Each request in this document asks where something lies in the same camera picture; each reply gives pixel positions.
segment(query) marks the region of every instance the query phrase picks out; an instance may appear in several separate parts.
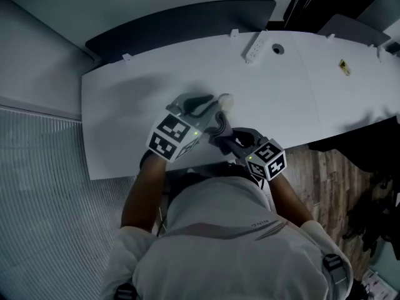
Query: white desk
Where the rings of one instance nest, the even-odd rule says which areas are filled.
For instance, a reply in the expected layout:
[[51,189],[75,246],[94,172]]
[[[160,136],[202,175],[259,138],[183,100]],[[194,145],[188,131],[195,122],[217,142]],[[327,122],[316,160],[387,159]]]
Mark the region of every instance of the white desk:
[[[232,127],[257,129],[285,148],[343,133],[346,125],[363,117],[359,113],[377,107],[375,103],[399,111],[400,59],[384,53],[379,62],[376,49],[313,34],[269,35],[271,45],[282,44],[285,53],[277,55],[267,47],[254,65],[243,58],[254,34],[242,33],[235,39],[216,36],[162,47],[84,75],[82,122],[90,178],[137,174],[154,120],[183,92],[233,94],[228,117]],[[339,69],[340,59],[349,63],[350,77]],[[366,73],[379,76],[375,80],[382,81],[380,91]],[[349,86],[355,90],[348,91]],[[343,89],[347,93],[341,96]],[[204,138],[169,169],[228,158]]]

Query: white t-shirt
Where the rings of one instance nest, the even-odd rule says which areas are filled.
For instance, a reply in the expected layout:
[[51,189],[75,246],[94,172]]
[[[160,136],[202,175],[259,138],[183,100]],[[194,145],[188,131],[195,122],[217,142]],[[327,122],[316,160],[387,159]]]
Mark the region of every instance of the white t-shirt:
[[342,258],[350,290],[350,263],[321,225],[298,228],[270,209],[241,177],[188,187],[170,205],[162,237],[119,230],[101,299],[112,299],[124,283],[144,300],[327,299],[323,253]]

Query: person's left arm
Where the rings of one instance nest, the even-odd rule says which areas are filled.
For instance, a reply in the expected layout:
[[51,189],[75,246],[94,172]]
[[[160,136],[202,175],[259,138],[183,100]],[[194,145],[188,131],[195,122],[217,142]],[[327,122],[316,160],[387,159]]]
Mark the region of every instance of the person's left arm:
[[150,154],[141,167],[122,210],[107,270],[103,277],[101,299],[112,300],[117,288],[132,282],[138,262],[156,237],[151,234],[164,189],[166,161]]
[[122,210],[121,228],[151,232],[161,203],[166,166],[167,162],[156,154],[144,161]]

